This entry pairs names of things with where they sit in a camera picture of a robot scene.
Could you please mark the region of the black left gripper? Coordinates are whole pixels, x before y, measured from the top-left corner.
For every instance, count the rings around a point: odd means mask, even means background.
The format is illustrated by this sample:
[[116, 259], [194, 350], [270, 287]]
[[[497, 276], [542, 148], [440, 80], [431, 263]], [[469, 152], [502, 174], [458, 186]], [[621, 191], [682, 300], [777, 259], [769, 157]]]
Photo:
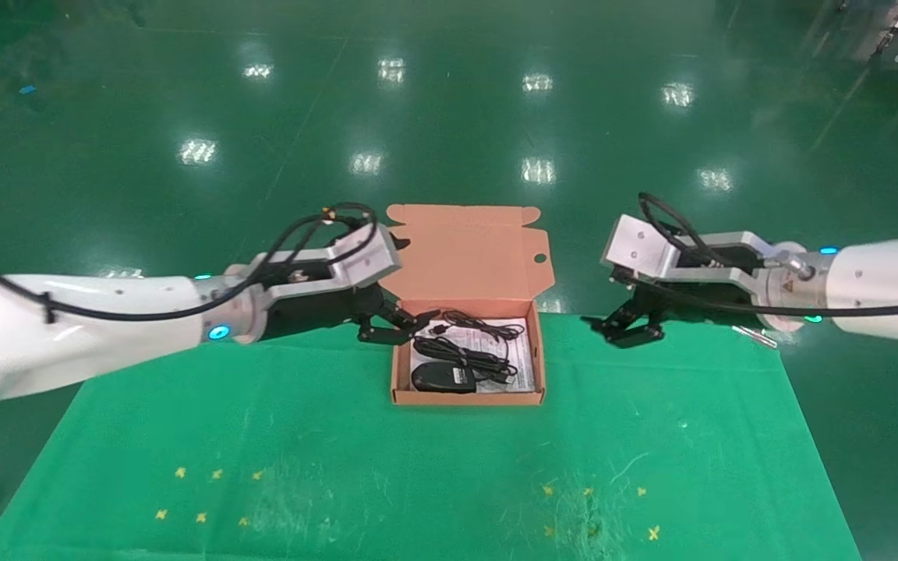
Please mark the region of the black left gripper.
[[[440, 315], [439, 309], [413, 315], [399, 302], [392, 301], [380, 284], [371, 284], [364, 288], [279, 299], [267, 310], [263, 339], [277, 340], [354, 323], [359, 326], [361, 342], [399, 347], [411, 340], [416, 328], [428, 326]], [[372, 326], [375, 316], [392, 327]]]

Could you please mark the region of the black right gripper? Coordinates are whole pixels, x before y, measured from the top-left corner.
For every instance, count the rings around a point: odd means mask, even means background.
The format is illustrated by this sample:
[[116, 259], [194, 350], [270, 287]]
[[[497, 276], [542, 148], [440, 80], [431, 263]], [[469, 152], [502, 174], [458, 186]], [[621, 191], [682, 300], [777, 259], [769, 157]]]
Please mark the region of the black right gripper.
[[617, 348], [636, 348], [664, 338], [664, 320], [757, 320], [767, 269], [685, 267], [685, 279], [641, 277], [613, 266], [610, 280], [624, 285], [630, 298], [607, 317], [589, 317], [589, 328]]

